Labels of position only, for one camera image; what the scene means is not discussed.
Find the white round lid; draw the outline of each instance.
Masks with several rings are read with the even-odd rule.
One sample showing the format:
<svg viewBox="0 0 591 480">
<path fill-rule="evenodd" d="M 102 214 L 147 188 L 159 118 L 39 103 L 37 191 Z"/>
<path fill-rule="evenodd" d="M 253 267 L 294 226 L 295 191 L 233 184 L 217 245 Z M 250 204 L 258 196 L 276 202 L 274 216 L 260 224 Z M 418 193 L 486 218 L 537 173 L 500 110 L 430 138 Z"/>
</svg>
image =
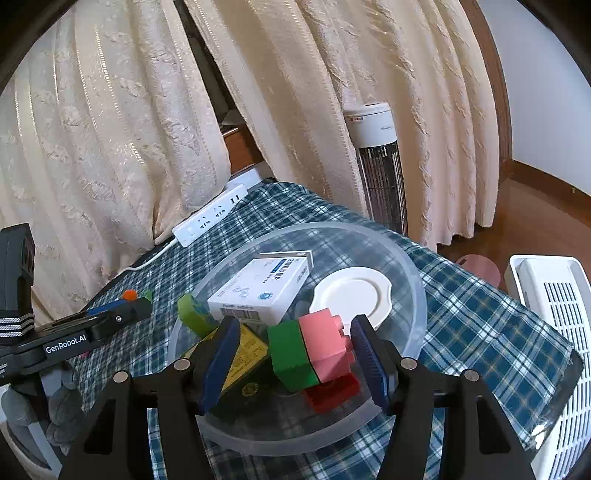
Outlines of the white round lid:
<svg viewBox="0 0 591 480">
<path fill-rule="evenodd" d="M 316 285 L 310 313 L 330 309 L 332 315 L 340 316 L 345 335 L 353 318 L 360 314 L 377 329 L 392 310 L 391 290 L 388 278 L 373 268 L 344 268 Z"/>
</svg>

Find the electrical outlet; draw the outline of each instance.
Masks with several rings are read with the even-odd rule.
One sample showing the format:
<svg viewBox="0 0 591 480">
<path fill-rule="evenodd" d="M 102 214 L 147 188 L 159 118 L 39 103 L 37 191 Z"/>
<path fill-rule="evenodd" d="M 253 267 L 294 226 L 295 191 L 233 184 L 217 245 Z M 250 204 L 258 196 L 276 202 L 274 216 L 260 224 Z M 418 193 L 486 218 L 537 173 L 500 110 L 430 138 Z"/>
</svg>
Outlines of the electrical outlet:
<svg viewBox="0 0 591 480">
<path fill-rule="evenodd" d="M 242 184 L 221 192 L 205 207 L 174 227 L 173 235 L 183 247 L 188 247 L 211 227 L 227 217 L 234 206 L 246 195 L 248 192 Z"/>
</svg>

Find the plaid tablecloth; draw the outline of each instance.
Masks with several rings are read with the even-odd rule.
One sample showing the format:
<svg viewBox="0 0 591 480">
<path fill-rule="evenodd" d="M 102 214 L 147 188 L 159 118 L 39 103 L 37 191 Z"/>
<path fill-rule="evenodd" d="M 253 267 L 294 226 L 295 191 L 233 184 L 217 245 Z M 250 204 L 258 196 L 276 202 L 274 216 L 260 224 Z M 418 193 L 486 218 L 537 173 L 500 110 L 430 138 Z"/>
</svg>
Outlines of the plaid tablecloth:
<svg viewBox="0 0 591 480">
<path fill-rule="evenodd" d="M 427 333 L 420 361 L 430 370 L 458 374 L 479 371 L 492 389 L 525 446 L 540 422 L 569 361 L 572 345 L 499 290 L 381 225 L 344 207 L 327 203 L 304 187 L 273 183 L 248 195 L 220 224 L 188 248 L 177 245 L 144 270 L 128 274 L 96 298 L 98 306 L 126 288 L 154 291 L 154 312 L 117 333 L 110 344 L 72 364 L 79 372 L 85 410 L 118 370 L 146 375 L 166 366 L 168 337 L 177 318 L 176 301 L 192 291 L 229 253 L 265 233 L 303 222 L 356 223 L 383 232 L 410 256 L 427 293 Z M 223 479 L 373 479 L 388 443 L 393 419 L 378 415 L 365 427 L 328 447 L 289 457 L 254 457 L 206 441 L 207 454 Z M 155 478 L 166 478 L 158 424 L 150 412 L 150 445 Z M 439 470 L 443 413 L 434 415 L 425 478 Z"/>
</svg>

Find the white plastic basket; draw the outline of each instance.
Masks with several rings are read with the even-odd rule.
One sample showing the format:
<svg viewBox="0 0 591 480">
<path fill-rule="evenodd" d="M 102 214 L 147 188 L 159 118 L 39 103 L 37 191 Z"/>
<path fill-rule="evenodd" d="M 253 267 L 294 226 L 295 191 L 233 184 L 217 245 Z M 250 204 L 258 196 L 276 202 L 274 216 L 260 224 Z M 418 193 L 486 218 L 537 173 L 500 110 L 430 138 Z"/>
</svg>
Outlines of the white plastic basket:
<svg viewBox="0 0 591 480">
<path fill-rule="evenodd" d="M 561 480 L 579 459 L 591 437 L 591 287 L 581 263 L 572 257 L 514 255 L 505 272 L 509 295 L 569 339 L 584 369 L 566 408 L 537 453 L 537 480 Z M 542 428 L 536 438 L 543 441 Z"/>
</svg>

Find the cream lace curtain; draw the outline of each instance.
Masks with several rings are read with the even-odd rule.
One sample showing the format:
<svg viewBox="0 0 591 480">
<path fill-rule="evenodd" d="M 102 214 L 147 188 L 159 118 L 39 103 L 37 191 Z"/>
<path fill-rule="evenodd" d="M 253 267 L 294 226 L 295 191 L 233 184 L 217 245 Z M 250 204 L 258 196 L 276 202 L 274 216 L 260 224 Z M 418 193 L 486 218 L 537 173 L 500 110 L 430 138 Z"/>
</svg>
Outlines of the cream lace curtain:
<svg viewBox="0 0 591 480">
<path fill-rule="evenodd" d="M 342 109 L 394 111 L 410 237 L 432 249 L 490 226 L 499 140 L 459 0 L 186 0 L 280 180 L 366 213 Z"/>
<path fill-rule="evenodd" d="M 172 0 L 80 0 L 0 96 L 0 223 L 31 225 L 40 323 L 78 311 L 228 178 Z"/>
</svg>

